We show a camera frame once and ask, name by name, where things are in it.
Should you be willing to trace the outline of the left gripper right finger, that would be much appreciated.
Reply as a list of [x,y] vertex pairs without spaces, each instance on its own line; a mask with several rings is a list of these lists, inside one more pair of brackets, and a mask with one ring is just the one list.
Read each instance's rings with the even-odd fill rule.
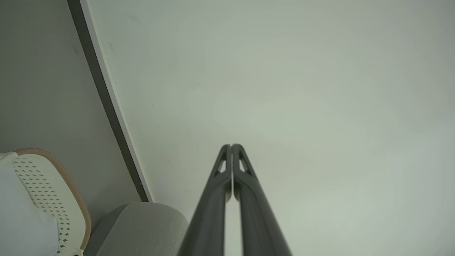
[[273,214],[248,155],[232,146],[234,194],[240,204],[244,256],[290,256],[291,251]]

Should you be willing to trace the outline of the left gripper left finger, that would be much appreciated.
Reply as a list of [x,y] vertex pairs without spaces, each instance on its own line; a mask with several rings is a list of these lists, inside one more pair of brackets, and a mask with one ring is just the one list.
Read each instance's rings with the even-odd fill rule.
[[184,236],[179,256],[223,256],[225,207],[232,195],[231,145],[221,147]]

